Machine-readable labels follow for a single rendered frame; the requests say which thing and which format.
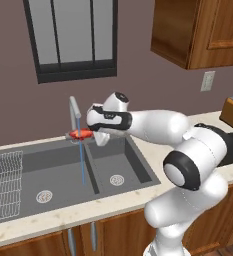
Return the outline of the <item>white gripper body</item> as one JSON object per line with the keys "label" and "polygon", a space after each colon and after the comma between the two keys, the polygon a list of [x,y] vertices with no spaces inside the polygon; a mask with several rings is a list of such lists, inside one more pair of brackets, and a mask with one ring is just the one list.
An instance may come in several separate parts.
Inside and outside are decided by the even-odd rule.
{"label": "white gripper body", "polygon": [[95,138],[96,144],[99,147],[101,147],[101,146],[105,146],[108,143],[108,141],[110,140],[110,135],[103,132],[94,132],[94,138]]}

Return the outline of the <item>red orange fish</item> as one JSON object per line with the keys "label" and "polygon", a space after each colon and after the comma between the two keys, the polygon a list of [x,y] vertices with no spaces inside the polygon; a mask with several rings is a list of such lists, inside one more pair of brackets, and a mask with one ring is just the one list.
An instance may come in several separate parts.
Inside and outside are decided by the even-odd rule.
{"label": "red orange fish", "polygon": [[91,138],[93,136],[93,132],[88,128],[76,129],[69,132],[71,138],[75,140],[84,140],[86,138]]}

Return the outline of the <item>grey sink tap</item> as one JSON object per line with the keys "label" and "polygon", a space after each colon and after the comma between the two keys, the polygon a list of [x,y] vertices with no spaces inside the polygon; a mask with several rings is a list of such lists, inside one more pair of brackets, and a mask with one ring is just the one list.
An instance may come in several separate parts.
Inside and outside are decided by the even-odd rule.
{"label": "grey sink tap", "polygon": [[[73,131],[73,130],[77,129],[77,118],[80,117],[80,119],[81,119],[81,113],[80,113],[77,101],[74,96],[71,96],[69,98],[69,109],[70,109],[70,119],[71,119],[71,130],[70,131]],[[66,138],[75,140],[70,137],[69,132],[67,132],[65,134]]]}

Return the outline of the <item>round sink drain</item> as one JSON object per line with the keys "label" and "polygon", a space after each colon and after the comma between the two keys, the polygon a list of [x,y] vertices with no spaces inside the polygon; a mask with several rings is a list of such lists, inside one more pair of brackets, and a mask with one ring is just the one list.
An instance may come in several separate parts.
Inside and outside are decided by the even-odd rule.
{"label": "round sink drain", "polygon": [[110,183],[114,186],[121,186],[124,183],[124,177],[116,174],[110,177]]}
{"label": "round sink drain", "polygon": [[36,201],[38,203],[44,204],[48,203],[53,197],[53,193],[49,190],[40,191],[36,196]]}

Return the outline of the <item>dark grey double sink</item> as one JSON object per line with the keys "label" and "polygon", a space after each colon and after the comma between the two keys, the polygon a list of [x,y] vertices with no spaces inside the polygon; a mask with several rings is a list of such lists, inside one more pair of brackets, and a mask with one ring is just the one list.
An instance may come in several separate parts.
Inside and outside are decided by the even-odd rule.
{"label": "dark grey double sink", "polygon": [[[90,138],[82,142],[82,147],[85,185],[78,142],[58,140],[0,150],[0,154],[23,152],[20,214],[0,223],[160,183],[130,137],[112,137],[102,147]],[[110,183],[110,177],[116,174],[124,177],[121,186]],[[53,197],[41,204],[36,196],[43,190],[51,191]]]}

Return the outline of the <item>blue water stream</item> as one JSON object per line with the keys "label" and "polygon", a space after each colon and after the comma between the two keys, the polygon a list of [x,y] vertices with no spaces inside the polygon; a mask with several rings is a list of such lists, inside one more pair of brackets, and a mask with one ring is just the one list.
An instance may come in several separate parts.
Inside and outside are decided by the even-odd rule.
{"label": "blue water stream", "polygon": [[78,142],[80,148],[80,165],[81,165],[81,172],[82,172],[82,184],[85,185],[85,170],[84,170],[84,159],[83,159],[83,147],[82,147],[82,140],[80,139],[81,131],[80,131],[80,117],[77,118],[77,129],[78,129]]}

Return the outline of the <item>black framed window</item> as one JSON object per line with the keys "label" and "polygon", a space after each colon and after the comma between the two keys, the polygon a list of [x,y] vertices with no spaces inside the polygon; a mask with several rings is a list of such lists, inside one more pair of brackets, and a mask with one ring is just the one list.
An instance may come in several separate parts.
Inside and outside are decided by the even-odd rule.
{"label": "black framed window", "polygon": [[118,0],[23,0],[39,83],[117,74]]}

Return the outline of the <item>wooden base cupboard door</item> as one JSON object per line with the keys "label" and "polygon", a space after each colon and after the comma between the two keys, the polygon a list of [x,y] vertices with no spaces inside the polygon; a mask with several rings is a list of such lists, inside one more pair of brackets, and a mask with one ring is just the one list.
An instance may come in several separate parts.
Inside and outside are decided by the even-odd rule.
{"label": "wooden base cupboard door", "polygon": [[146,222],[143,209],[95,222],[96,251],[91,246],[90,223],[80,227],[85,256],[143,256],[155,237],[155,230]]}
{"label": "wooden base cupboard door", "polygon": [[233,184],[218,205],[205,211],[188,228],[183,245],[192,256],[233,245]]}
{"label": "wooden base cupboard door", "polygon": [[0,256],[72,256],[68,231],[50,233],[0,247]]}

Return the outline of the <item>white wall socket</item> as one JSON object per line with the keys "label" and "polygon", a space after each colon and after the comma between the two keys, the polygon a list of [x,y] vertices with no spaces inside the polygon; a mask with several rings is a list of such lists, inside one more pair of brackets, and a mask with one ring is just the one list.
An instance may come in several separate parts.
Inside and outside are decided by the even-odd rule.
{"label": "white wall socket", "polygon": [[210,91],[213,85],[215,71],[206,71],[201,84],[201,92]]}

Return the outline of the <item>wooden wall cupboard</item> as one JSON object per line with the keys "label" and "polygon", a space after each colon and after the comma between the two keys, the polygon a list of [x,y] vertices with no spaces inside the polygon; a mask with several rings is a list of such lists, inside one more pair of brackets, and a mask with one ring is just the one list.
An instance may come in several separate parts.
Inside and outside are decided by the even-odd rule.
{"label": "wooden wall cupboard", "polygon": [[151,50],[189,69],[200,0],[155,0]]}

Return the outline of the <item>wooden wall cupboard door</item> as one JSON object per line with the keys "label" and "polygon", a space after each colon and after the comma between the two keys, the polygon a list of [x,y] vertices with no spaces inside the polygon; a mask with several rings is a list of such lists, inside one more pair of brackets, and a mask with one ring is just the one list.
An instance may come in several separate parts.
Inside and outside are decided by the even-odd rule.
{"label": "wooden wall cupboard door", "polygon": [[200,0],[189,69],[233,66],[233,0]]}

